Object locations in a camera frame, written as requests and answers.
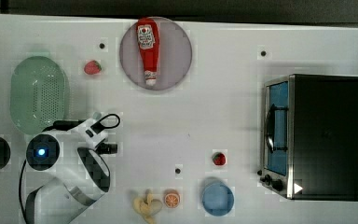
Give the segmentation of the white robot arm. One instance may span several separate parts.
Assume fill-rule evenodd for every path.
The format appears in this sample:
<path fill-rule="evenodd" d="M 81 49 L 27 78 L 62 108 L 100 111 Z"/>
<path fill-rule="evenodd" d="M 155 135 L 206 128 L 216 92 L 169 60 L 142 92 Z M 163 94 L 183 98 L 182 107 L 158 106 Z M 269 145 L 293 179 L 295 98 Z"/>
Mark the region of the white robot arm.
<path fill-rule="evenodd" d="M 27 224 L 69 224 L 110 190 L 102 155 L 117 153 L 117 145 L 106 142 L 108 129 L 102 118 L 57 120 L 29 142 L 26 163 L 51 179 L 27 196 Z"/>

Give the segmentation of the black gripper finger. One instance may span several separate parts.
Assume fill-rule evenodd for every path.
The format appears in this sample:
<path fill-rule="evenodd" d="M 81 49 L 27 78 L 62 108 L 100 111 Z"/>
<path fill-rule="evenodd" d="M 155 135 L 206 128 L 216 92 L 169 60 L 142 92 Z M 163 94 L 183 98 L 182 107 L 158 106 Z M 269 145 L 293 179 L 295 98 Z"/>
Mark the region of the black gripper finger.
<path fill-rule="evenodd" d="M 117 154 L 118 151 L 118 146 L 117 144 L 106 144 L 106 143 L 101 143 L 97 148 L 96 148 L 96 152 L 99 155 L 102 154 Z"/>

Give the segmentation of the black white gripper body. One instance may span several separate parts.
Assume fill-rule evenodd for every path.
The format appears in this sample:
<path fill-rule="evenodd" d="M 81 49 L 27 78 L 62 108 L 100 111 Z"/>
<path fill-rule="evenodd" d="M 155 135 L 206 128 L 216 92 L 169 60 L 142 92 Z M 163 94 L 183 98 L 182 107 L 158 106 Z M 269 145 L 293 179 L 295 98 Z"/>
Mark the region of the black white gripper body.
<path fill-rule="evenodd" d="M 96 149 L 108 137 L 101 121 L 93 118 L 80 123 L 72 131 L 80 136 L 87 147 L 92 149 Z"/>

